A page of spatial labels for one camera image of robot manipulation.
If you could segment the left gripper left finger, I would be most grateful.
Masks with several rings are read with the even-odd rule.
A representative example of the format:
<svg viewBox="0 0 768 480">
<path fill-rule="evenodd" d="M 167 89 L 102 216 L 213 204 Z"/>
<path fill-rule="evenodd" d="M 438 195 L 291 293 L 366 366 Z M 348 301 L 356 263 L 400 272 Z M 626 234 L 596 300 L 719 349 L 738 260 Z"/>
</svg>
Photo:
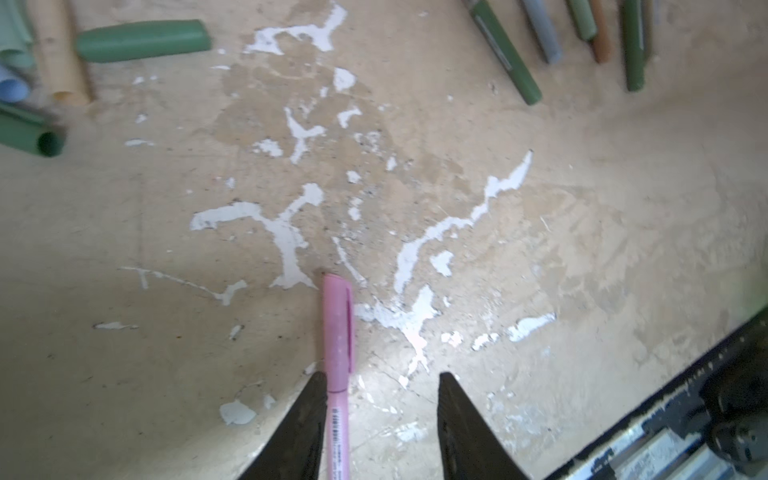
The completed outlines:
<svg viewBox="0 0 768 480">
<path fill-rule="evenodd" d="M 315 372 L 239 480 L 316 480 L 327 416 L 327 376 Z"/>
</svg>

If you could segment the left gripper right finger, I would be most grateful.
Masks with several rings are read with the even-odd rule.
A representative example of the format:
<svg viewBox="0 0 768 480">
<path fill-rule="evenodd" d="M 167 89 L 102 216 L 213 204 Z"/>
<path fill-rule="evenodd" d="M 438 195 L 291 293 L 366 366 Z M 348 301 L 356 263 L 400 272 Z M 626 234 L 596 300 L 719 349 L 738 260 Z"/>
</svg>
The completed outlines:
<svg viewBox="0 0 768 480">
<path fill-rule="evenodd" d="M 527 479 L 458 380 L 439 376 L 437 433 L 444 479 Z"/>
</svg>

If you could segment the pink pen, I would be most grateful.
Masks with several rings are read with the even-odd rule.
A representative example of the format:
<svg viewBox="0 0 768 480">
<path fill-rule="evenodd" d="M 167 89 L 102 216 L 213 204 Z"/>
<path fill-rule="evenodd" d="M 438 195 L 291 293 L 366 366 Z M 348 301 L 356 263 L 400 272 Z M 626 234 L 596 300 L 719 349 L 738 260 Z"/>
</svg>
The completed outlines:
<svg viewBox="0 0 768 480">
<path fill-rule="evenodd" d="M 324 368 L 327 377 L 328 478 L 350 478 L 349 377 L 354 366 L 352 287 L 343 277 L 323 276 Z"/>
</svg>

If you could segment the brown pen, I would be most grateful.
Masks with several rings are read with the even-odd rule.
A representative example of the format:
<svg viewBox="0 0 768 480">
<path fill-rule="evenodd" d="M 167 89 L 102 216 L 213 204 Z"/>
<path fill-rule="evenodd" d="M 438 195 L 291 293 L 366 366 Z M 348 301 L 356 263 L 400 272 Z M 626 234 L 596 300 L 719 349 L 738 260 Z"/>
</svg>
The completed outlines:
<svg viewBox="0 0 768 480">
<path fill-rule="evenodd" d="M 594 57 L 598 64 L 606 64 L 612 58 L 613 48 L 603 2 L 601 0 L 590 0 L 589 3 L 597 27 L 597 33 L 591 40 Z"/>
</svg>

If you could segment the dark green pen cap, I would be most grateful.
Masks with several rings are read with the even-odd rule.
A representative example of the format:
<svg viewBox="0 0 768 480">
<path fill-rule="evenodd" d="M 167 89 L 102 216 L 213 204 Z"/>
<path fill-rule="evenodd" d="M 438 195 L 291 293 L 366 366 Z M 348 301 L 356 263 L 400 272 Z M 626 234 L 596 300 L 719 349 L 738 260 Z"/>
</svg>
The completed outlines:
<svg viewBox="0 0 768 480">
<path fill-rule="evenodd" d="M 159 20 L 80 32 L 75 48 L 88 62 L 113 63 L 208 51 L 212 40 L 200 20 Z"/>
<path fill-rule="evenodd" d="M 52 158 L 61 154 L 65 140 L 64 131 L 44 117 L 10 104 L 1 104 L 2 145 Z"/>
</svg>

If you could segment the dark green pen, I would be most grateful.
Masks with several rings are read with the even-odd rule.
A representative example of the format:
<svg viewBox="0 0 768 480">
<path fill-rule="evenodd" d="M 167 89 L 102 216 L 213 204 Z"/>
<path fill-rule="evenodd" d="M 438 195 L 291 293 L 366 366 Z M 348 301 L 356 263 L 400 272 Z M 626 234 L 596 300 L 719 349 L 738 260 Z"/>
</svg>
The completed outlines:
<svg viewBox="0 0 768 480">
<path fill-rule="evenodd" d="M 640 0 L 622 0 L 619 10 L 627 90 L 638 92 L 645 85 L 643 5 Z"/>
<path fill-rule="evenodd" d="M 529 106 L 538 103 L 542 99 L 542 92 L 489 2 L 465 0 L 463 4 L 524 102 Z"/>
</svg>

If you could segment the beige pen cap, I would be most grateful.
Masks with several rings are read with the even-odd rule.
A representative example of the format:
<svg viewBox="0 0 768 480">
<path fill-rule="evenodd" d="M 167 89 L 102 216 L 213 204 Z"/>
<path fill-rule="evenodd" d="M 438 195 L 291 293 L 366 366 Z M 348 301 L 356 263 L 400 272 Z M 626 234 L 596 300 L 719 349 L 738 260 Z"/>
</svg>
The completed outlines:
<svg viewBox="0 0 768 480">
<path fill-rule="evenodd" d="M 76 29 L 68 1 L 26 2 L 34 30 L 34 52 L 47 92 L 59 103 L 86 106 L 92 95 L 76 51 Z"/>
</svg>

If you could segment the blue pen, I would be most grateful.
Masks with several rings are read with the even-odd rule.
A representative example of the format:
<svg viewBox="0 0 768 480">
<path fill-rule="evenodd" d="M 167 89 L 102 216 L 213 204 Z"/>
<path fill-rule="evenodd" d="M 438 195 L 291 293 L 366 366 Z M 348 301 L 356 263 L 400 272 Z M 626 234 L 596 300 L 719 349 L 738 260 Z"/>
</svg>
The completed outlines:
<svg viewBox="0 0 768 480">
<path fill-rule="evenodd" d="M 563 51 L 554 25 L 542 0 L 523 0 L 523 8 L 548 64 L 562 59 Z"/>
</svg>

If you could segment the light green pen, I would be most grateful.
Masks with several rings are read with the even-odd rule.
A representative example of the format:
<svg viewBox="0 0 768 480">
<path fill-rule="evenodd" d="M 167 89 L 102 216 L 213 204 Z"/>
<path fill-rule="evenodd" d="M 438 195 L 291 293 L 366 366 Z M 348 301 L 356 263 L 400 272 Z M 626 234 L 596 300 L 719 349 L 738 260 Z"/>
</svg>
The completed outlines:
<svg viewBox="0 0 768 480">
<path fill-rule="evenodd" d="M 597 36 L 598 27 L 592 12 L 590 1 L 567 0 L 566 3 L 578 37 L 585 42 L 592 41 Z"/>
</svg>

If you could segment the blue pen cap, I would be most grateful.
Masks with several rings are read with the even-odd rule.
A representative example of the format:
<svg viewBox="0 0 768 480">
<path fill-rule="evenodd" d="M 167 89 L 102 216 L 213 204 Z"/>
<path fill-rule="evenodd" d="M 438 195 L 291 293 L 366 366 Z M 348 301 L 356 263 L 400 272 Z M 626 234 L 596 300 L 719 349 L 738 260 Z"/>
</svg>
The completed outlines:
<svg viewBox="0 0 768 480">
<path fill-rule="evenodd" d="M 27 81 L 11 70 L 0 64 L 0 101 L 4 103 L 18 103 L 24 101 L 30 95 L 30 86 Z"/>
</svg>

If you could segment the light green pen cap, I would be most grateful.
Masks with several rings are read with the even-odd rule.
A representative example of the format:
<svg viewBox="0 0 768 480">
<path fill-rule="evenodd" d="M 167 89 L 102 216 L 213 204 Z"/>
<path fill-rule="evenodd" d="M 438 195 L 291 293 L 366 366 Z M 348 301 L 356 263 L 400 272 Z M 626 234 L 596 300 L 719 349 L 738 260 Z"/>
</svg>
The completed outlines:
<svg viewBox="0 0 768 480">
<path fill-rule="evenodd" d="M 1 0 L 1 63 L 20 69 L 34 67 L 33 43 L 25 2 Z"/>
</svg>

